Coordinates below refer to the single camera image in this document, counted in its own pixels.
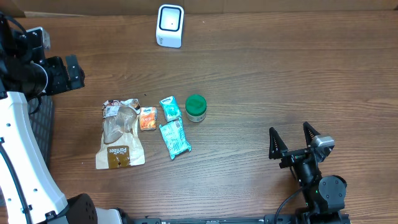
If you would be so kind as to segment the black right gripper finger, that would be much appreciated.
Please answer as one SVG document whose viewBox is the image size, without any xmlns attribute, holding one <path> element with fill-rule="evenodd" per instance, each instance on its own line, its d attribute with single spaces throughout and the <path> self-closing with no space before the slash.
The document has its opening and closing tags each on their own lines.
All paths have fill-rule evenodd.
<svg viewBox="0 0 398 224">
<path fill-rule="evenodd" d="M 305 135 L 306 144 L 309 146 L 315 136 L 320 135 L 320 133 L 313 128 L 307 121 L 303 123 L 303 130 Z"/>
<path fill-rule="evenodd" d="M 269 159 L 280 159 L 284 153 L 288 151 L 288 147 L 280 138 L 278 132 L 271 127 L 269 129 L 270 146 L 269 146 Z"/>
</svg>

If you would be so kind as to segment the green lid jar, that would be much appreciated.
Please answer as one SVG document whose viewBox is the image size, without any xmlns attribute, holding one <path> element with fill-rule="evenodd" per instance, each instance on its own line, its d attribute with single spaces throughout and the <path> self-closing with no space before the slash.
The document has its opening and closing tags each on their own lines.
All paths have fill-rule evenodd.
<svg viewBox="0 0 398 224">
<path fill-rule="evenodd" d="M 185 103 L 185 110 L 190 121 L 194 123 L 203 121 L 207 110 L 205 98 L 201 95 L 189 96 Z"/>
</svg>

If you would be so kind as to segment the teal snack packet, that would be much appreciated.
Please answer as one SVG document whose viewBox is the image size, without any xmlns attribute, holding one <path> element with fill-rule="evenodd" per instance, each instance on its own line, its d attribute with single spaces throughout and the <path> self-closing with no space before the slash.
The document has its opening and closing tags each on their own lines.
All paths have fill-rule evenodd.
<svg viewBox="0 0 398 224">
<path fill-rule="evenodd" d="M 167 146 L 171 160 L 185 151 L 191 151 L 192 147 L 186 140 L 182 118 L 173 120 L 159 126 L 162 138 Z"/>
</svg>

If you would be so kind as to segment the small teal tissue packet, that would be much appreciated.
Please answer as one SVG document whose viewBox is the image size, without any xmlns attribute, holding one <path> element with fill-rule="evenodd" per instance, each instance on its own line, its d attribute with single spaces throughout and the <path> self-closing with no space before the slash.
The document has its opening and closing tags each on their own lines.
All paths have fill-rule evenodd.
<svg viewBox="0 0 398 224">
<path fill-rule="evenodd" d="M 165 115 L 167 122 L 179 119 L 182 116 L 182 112 L 177 104 L 174 96 L 169 96 L 159 101 Z"/>
</svg>

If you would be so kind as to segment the brown paper bread bag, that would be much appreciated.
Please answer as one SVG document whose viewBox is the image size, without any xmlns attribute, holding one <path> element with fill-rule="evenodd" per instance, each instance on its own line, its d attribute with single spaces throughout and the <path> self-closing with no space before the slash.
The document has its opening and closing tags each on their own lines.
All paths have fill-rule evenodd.
<svg viewBox="0 0 398 224">
<path fill-rule="evenodd" d="M 117 169 L 145 164 L 138 136 L 141 106 L 137 99 L 108 100 L 102 105 L 101 146 L 96 153 L 96 169 Z"/>
</svg>

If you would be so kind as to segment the orange tissue packet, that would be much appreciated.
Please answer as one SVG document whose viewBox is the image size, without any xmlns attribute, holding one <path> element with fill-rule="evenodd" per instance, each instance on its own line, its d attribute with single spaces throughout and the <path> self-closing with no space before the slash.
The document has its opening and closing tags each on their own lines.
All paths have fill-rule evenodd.
<svg viewBox="0 0 398 224">
<path fill-rule="evenodd" d="M 149 131 L 157 128 L 157 109 L 156 107 L 142 107 L 139 116 L 139 126 L 141 131 Z"/>
</svg>

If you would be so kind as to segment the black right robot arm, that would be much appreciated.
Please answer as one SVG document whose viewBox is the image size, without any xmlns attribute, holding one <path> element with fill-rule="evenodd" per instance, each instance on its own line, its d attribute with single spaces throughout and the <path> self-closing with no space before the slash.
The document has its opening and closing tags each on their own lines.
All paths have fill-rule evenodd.
<svg viewBox="0 0 398 224">
<path fill-rule="evenodd" d="M 320 134 L 308 122 L 303 123 L 306 147 L 291 151 L 275 128 L 269 129 L 269 158 L 280 160 L 281 169 L 290 169 L 299 189 L 285 199 L 274 215 L 266 217 L 271 223 L 350 223 L 348 215 L 341 214 L 345 208 L 347 183 L 338 175 L 322 176 L 319 163 L 332 152 L 335 140 L 330 135 Z M 281 215 L 289 200 L 302 194 L 305 206 L 296 209 L 293 215 Z"/>
</svg>

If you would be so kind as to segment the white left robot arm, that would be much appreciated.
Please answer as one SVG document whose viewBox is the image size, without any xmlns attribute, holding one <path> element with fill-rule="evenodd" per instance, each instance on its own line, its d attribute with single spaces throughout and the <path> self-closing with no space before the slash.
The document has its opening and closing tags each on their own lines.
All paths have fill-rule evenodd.
<svg viewBox="0 0 398 224">
<path fill-rule="evenodd" d="M 74 55 L 44 58 L 44 30 L 1 25 L 1 190 L 9 223 L 132 223 L 119 208 L 102 209 L 87 194 L 66 198 L 42 157 L 28 102 L 84 86 Z"/>
</svg>

